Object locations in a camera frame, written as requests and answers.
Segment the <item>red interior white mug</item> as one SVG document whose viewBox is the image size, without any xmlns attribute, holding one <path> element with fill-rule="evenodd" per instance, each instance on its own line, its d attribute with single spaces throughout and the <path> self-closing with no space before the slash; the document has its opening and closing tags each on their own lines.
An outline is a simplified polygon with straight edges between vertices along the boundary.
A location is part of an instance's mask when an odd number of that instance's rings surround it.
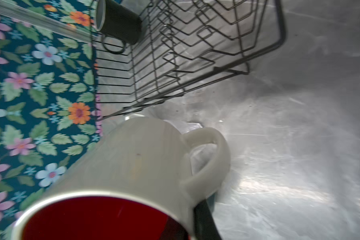
<svg viewBox="0 0 360 240">
<path fill-rule="evenodd" d="M 12 239 L 196 240 L 194 208 L 230 164 L 216 129 L 181 134 L 159 119 L 129 119 L 24 211 Z"/>
</svg>

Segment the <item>clear glass cup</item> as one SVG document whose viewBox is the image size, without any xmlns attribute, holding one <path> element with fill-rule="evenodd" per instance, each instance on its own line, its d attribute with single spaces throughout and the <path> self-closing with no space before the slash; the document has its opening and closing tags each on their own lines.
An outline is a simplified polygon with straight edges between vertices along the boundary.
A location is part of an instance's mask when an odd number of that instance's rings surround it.
<svg viewBox="0 0 360 240">
<path fill-rule="evenodd" d="M 179 120 L 164 120 L 164 121 L 175 127 L 181 134 L 185 134 L 190 131 L 197 130 L 203 127 L 200 123 L 189 123 Z"/>
</svg>

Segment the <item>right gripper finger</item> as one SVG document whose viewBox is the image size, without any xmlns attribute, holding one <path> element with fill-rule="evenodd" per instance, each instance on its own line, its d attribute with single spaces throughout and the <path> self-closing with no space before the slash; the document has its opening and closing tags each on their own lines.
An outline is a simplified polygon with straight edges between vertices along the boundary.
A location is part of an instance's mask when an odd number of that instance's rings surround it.
<svg viewBox="0 0 360 240">
<path fill-rule="evenodd" d="M 222 240 L 207 200 L 201 201 L 194 208 L 194 228 L 196 240 Z"/>
</svg>

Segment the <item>black mug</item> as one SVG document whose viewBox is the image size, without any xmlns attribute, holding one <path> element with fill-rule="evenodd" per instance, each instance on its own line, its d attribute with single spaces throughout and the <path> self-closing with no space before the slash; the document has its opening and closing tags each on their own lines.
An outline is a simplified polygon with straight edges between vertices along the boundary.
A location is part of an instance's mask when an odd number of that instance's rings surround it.
<svg viewBox="0 0 360 240">
<path fill-rule="evenodd" d="M 95 27 L 100 32 L 103 48 L 114 55 L 121 55 L 127 44 L 135 45 L 143 32 L 142 21 L 134 12 L 121 6 L 115 1 L 99 0 L 95 11 Z M 106 47 L 105 39 L 112 37 L 122 42 L 119 51 Z"/>
</svg>

